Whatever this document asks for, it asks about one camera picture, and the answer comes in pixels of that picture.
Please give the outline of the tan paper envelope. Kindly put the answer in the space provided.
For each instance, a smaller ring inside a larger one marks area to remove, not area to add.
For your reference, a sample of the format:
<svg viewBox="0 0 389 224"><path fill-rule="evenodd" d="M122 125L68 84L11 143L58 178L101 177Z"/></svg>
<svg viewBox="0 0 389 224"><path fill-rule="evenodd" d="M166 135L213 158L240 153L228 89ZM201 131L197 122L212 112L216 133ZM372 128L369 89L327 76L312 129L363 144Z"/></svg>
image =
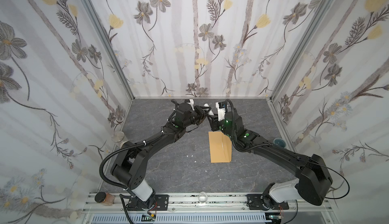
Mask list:
<svg viewBox="0 0 389 224"><path fill-rule="evenodd" d="M230 163L232 142L222 132L208 132L211 163Z"/></svg>

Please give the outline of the white glue stick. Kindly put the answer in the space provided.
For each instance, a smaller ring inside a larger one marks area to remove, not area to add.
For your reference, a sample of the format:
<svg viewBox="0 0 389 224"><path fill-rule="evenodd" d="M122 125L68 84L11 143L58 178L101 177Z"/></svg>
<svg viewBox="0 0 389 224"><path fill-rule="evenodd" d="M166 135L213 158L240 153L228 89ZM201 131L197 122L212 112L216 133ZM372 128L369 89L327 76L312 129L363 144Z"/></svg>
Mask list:
<svg viewBox="0 0 389 224"><path fill-rule="evenodd" d="M208 115L214 115L213 112L212 112L211 107L207 103L204 104L204 107L206 108L206 111L207 111Z"/></svg>

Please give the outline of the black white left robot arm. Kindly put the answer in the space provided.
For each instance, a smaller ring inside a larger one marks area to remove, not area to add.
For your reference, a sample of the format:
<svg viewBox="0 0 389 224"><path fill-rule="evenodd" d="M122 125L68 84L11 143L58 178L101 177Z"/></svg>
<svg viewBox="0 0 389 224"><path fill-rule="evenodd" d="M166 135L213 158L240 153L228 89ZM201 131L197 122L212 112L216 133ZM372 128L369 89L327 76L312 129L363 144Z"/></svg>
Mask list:
<svg viewBox="0 0 389 224"><path fill-rule="evenodd" d="M145 180L149 159L164 147L178 141L191 125L199 126L211 116L211 107L198 106L192 100L175 104L167 123L155 135L131 143L126 141L120 149L105 157L99 166L101 179L109 185L122 188L141 203L141 208L151 209L155 205L155 190Z"/></svg>

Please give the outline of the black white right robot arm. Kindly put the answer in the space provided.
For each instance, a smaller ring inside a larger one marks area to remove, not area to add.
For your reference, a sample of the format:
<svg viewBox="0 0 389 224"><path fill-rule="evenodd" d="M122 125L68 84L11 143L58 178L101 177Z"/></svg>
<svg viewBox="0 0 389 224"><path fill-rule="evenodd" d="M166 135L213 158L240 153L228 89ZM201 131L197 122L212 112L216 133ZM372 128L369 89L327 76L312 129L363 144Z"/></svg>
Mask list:
<svg viewBox="0 0 389 224"><path fill-rule="evenodd" d="M245 128L236 110L227 112L222 119L209 112L207 118L211 129L227 136L237 151L264 157L294 175L293 180L273 182L266 187L259 201L261 209L274 209L293 200L320 206L327 199L333 179L322 157L299 154L269 142L259 133Z"/></svg>

